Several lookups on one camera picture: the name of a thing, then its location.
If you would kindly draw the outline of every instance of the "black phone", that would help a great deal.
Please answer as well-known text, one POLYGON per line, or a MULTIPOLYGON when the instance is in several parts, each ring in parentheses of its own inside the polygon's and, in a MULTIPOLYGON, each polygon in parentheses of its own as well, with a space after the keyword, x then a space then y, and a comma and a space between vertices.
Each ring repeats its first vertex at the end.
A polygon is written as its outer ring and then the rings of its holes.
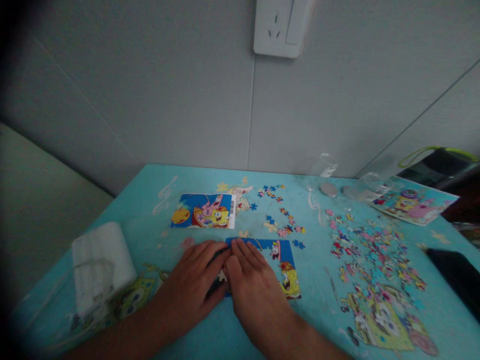
POLYGON ((457 251, 427 249, 427 256, 480 323, 480 273, 457 251))

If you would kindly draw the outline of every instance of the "paper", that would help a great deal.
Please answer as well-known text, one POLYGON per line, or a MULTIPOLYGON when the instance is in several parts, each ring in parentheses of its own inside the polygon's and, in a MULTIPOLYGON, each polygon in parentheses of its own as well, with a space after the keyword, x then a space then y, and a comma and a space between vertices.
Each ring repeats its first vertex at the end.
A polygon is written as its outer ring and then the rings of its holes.
POLYGON ((235 195, 185 193, 170 220, 170 228, 235 228, 235 195))
POLYGON ((393 189, 369 204, 407 223, 428 225, 459 198, 398 176, 391 179, 393 189))

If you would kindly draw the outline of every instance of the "finger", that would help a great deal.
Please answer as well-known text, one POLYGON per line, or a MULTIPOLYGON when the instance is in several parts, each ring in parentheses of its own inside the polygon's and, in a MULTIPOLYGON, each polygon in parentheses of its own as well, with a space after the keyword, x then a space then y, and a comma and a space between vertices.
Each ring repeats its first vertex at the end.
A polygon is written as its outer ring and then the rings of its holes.
POLYGON ((251 266, 254 268, 260 267, 260 262, 258 261, 257 257, 252 253, 252 250, 245 244, 245 242, 240 238, 237 241, 238 247, 240 247, 241 252, 245 255, 246 260, 250 263, 251 266))
POLYGON ((201 311, 203 317, 206 317, 225 297, 229 287, 226 282, 222 283, 209 297, 205 299, 201 311))
POLYGON ((200 262, 200 268, 203 270, 207 267, 210 261, 212 261, 214 255, 229 246, 223 241, 215 241, 210 243, 202 253, 196 258, 196 261, 200 262))
POLYGON ((185 261, 186 259, 189 258, 189 256, 192 254, 192 252, 194 251, 195 249, 195 245, 194 246, 190 246, 187 250, 185 250, 185 252, 183 253, 183 255, 181 256, 180 258, 180 261, 185 261))
POLYGON ((225 275, 228 278, 228 283, 230 284, 232 290, 234 290, 244 277, 242 266, 239 263, 239 259, 233 255, 226 260, 225 267, 225 275))
POLYGON ((267 260, 265 260, 262 253, 257 249, 257 247, 252 244, 250 241, 246 243, 248 248, 250 249, 251 253, 256 257, 256 259, 260 262, 260 264, 267 265, 267 260))
POLYGON ((242 252, 242 250, 240 250, 239 240, 240 239, 234 239, 231 241, 231 253, 237 258, 242 271, 247 271, 252 268, 252 265, 250 265, 244 253, 242 252))
POLYGON ((207 240, 204 242, 199 243, 198 245, 195 245, 195 249, 191 252, 191 255, 188 257, 189 260, 194 261, 196 258, 200 256, 201 253, 205 250, 205 248, 214 243, 215 241, 213 240, 207 240))
POLYGON ((214 280, 219 275, 220 270, 224 266, 225 260, 227 260, 231 254, 232 251, 228 249, 227 251, 224 251, 220 255, 218 255, 215 260, 213 260, 212 263, 208 265, 205 271, 205 282, 207 284, 211 285, 214 282, 214 280))

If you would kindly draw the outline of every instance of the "spongebob picture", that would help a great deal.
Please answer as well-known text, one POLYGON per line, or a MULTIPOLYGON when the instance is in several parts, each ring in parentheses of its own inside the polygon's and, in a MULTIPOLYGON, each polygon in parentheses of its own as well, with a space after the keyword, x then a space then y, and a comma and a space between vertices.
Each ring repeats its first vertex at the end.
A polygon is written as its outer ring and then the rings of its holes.
POLYGON ((124 319, 138 309, 144 307, 155 295, 169 276, 168 271, 159 269, 156 265, 144 262, 146 270, 124 291, 113 298, 108 304, 108 313, 101 321, 96 321, 95 315, 91 315, 80 325, 80 318, 76 315, 72 319, 70 332, 92 330, 94 332, 110 327, 117 321, 124 319))
POLYGON ((400 352, 420 348, 431 356, 439 354, 425 326, 400 290, 390 285, 368 286, 364 294, 357 284, 355 292, 341 298, 341 310, 353 312, 355 329, 348 327, 352 342, 360 342, 380 349, 392 350, 401 359, 400 352))
POLYGON ((235 226, 236 196, 183 194, 170 220, 170 228, 224 228, 235 226))
POLYGON ((370 206, 407 223, 425 226, 459 198, 398 176, 391 179, 394 187, 370 206))
MULTIPOLYGON (((237 238, 229 237, 225 242, 230 246, 234 239, 237 238)), ((302 297, 290 241, 255 238, 243 238, 243 241, 252 243, 258 250, 260 250, 265 257, 265 260, 273 269, 280 288, 287 299, 300 299, 302 297)))

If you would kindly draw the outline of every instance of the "blue puzzle piece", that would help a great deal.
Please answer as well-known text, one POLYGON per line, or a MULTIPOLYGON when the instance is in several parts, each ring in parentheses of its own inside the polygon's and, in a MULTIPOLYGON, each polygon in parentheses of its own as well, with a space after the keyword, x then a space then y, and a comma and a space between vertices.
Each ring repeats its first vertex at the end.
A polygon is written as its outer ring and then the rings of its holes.
POLYGON ((298 240, 293 240, 292 241, 293 245, 295 245, 297 248, 300 248, 300 250, 303 250, 306 248, 303 242, 298 241, 298 240))

